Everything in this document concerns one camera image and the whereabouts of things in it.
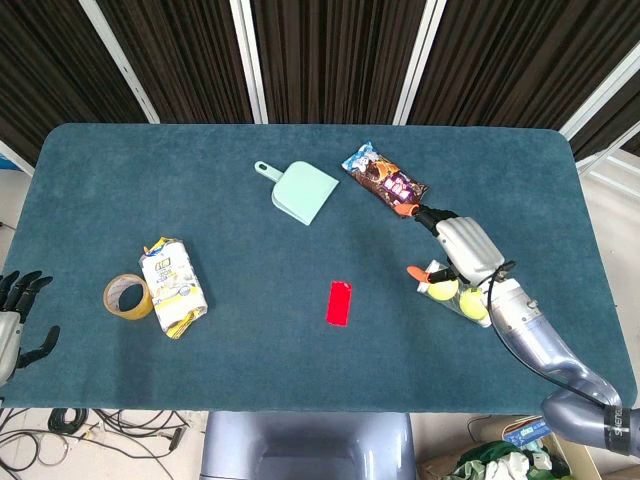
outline tape roll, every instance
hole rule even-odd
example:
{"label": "tape roll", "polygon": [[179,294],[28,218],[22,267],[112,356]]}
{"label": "tape roll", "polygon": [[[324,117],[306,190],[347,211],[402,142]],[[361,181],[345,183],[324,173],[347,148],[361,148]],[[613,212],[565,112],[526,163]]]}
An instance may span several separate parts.
{"label": "tape roll", "polygon": [[[120,296],[122,292],[132,285],[142,285],[142,299],[140,303],[131,310],[120,310]],[[118,275],[111,280],[107,288],[104,289],[102,301],[104,308],[106,308],[109,313],[126,318],[127,320],[139,320],[149,315],[151,310],[153,310],[153,303],[151,302],[151,295],[149,294],[147,284],[139,276],[131,273]]]}

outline blue felt tablecloth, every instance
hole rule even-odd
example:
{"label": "blue felt tablecloth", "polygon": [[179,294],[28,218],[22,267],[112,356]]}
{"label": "blue felt tablecloth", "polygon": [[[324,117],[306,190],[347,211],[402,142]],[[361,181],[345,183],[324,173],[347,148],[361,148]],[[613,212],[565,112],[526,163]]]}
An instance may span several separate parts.
{"label": "blue felt tablecloth", "polygon": [[[428,232],[340,168],[362,143],[474,217],[567,343],[633,402],[636,386],[573,157],[548,130],[337,125],[64,125],[42,149],[5,273],[55,280],[25,348],[45,360],[0,389],[10,406],[538,412],[555,387],[491,329],[415,292],[409,264],[444,261]],[[271,204],[263,160],[340,180],[311,226]],[[209,313],[178,340],[154,314],[109,315],[102,291],[140,274],[142,246],[184,240]],[[325,322],[332,280],[350,324]]]}

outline tennis ball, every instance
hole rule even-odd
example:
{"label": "tennis ball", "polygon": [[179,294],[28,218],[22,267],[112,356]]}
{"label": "tennis ball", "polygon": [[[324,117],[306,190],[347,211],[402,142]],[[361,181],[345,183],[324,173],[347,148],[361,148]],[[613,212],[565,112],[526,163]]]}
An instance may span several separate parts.
{"label": "tennis ball", "polygon": [[446,302],[451,300],[453,296],[458,292],[458,281],[447,280],[446,282],[438,282],[429,284],[427,293],[434,300],[440,302]]}
{"label": "tennis ball", "polygon": [[469,288],[460,294],[460,310],[471,320],[482,320],[488,315],[482,303],[482,290]]}

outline floor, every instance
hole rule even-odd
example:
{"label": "floor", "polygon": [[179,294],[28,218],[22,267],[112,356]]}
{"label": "floor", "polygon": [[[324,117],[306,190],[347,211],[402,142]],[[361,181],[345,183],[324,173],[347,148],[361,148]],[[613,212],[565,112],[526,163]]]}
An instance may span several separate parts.
{"label": "floor", "polygon": [[[640,167],[640,159],[630,159]],[[610,165],[598,167],[608,175],[618,180],[618,171],[609,171]],[[22,208],[24,195],[28,188],[28,177],[20,173],[0,172],[0,221],[15,226]],[[638,182],[640,178],[626,178],[625,181]],[[640,264],[640,250],[637,248],[637,238],[640,237],[640,201],[624,193],[611,189],[593,177],[582,179],[583,191],[594,226],[596,239],[600,248],[607,278],[609,280],[614,299],[617,304],[620,322],[625,335],[629,355],[634,365],[636,378],[640,378],[640,322],[637,312],[640,311],[640,299],[636,292],[640,286],[640,272],[634,268]],[[4,263],[4,256],[10,243],[12,232],[0,229],[0,269]],[[170,472],[171,477],[164,472],[153,459],[132,460],[120,453],[103,447],[80,442],[70,444],[65,460],[55,467],[46,467],[36,463],[28,471],[18,473],[22,480],[47,478],[56,479],[149,479],[163,478],[197,479],[200,471],[204,425],[206,413],[181,412],[192,425],[187,429],[183,440],[176,451],[163,458],[162,464]],[[31,409],[16,416],[5,427],[5,431],[18,428],[45,428],[49,410]],[[90,423],[97,419],[91,414]],[[143,422],[151,418],[152,412],[127,412],[126,419]],[[433,458],[447,453],[451,449],[472,443],[467,424],[469,420],[477,418],[478,414],[412,414],[414,444],[419,461]],[[96,440],[106,441],[110,445],[126,449],[134,455],[145,455],[146,452],[126,438],[110,433],[99,432]],[[145,439],[144,444],[155,454],[161,455],[167,451],[169,441],[166,438]],[[55,463],[64,452],[64,445],[54,437],[45,438],[40,457],[46,463]],[[619,468],[640,464],[639,461],[611,454],[603,450],[590,449],[598,469],[601,473],[615,471]],[[29,439],[23,438],[19,442],[0,446],[2,461],[14,466],[28,462],[33,456],[33,447]]]}

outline mint green dustpan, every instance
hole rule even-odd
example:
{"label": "mint green dustpan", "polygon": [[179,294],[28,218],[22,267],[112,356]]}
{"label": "mint green dustpan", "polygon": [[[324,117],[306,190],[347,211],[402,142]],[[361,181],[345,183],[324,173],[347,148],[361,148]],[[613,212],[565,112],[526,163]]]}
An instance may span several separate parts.
{"label": "mint green dustpan", "polygon": [[256,162],[256,172],[276,182],[271,201],[280,210],[305,225],[311,224],[338,181],[307,162],[293,162],[282,173],[264,162]]}

